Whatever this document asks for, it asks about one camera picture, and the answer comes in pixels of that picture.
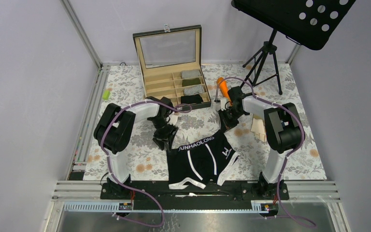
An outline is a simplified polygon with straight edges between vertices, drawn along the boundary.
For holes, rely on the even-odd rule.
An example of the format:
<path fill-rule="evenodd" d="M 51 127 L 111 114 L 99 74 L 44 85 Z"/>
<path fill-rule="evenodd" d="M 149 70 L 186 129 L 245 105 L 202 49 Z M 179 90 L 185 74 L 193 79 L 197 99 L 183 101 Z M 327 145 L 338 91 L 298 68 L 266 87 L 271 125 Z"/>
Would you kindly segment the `black underwear white trim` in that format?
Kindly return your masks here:
<path fill-rule="evenodd" d="M 166 154 L 169 189 L 185 189 L 189 185 L 204 189 L 210 181 L 222 186 L 240 156 L 221 131 Z"/>

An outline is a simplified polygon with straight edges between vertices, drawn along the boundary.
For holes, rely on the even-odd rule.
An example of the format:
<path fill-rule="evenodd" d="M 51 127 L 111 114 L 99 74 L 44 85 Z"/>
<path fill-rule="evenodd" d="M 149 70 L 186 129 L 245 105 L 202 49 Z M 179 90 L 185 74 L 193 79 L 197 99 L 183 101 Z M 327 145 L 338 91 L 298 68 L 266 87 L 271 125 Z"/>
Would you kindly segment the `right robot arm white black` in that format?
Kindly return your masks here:
<path fill-rule="evenodd" d="M 260 197 L 270 199 L 277 192 L 275 183 L 282 180 L 286 157 L 301 147 L 304 141 L 304 129 L 296 106 L 292 103 L 279 105 L 252 93 L 244 94 L 240 87 L 232 87 L 228 96 L 231 106 L 218 111 L 221 131 L 236 127 L 242 115 L 253 114 L 263 119 L 271 149 L 265 169 L 260 174 L 265 181 L 258 185 L 257 191 Z"/>

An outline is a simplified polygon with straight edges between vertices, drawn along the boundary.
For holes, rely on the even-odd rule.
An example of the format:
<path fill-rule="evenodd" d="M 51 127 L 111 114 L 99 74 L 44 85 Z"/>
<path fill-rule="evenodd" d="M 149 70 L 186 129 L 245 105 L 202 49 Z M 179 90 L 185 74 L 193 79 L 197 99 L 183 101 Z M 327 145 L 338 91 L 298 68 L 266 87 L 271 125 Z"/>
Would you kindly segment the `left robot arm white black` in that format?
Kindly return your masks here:
<path fill-rule="evenodd" d="M 106 154 L 109 179 L 114 182 L 112 193 L 123 199 L 130 194 L 128 158 L 121 152 L 128 146 L 134 124 L 151 121 L 155 131 L 153 142 L 160 150 L 170 150 L 178 127 L 168 123 L 168 117 L 181 108 L 174 107 L 171 100 L 149 97 L 143 101 L 121 107 L 109 104 L 101 116 L 94 138 Z"/>

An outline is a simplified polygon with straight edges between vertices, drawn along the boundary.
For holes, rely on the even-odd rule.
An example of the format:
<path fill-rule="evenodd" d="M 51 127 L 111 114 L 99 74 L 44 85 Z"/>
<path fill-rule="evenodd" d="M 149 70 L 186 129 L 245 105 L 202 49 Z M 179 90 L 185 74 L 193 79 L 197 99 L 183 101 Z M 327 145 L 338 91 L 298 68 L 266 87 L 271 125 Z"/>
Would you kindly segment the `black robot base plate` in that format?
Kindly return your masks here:
<path fill-rule="evenodd" d="M 100 199 L 126 201 L 134 210 L 251 210 L 253 203 L 264 202 L 265 211 L 289 200 L 287 185 L 265 187 L 256 181 L 226 181 L 222 186 L 209 182 L 204 189 L 189 185 L 169 189 L 167 181 L 130 181 L 125 188 L 111 180 L 101 186 Z"/>

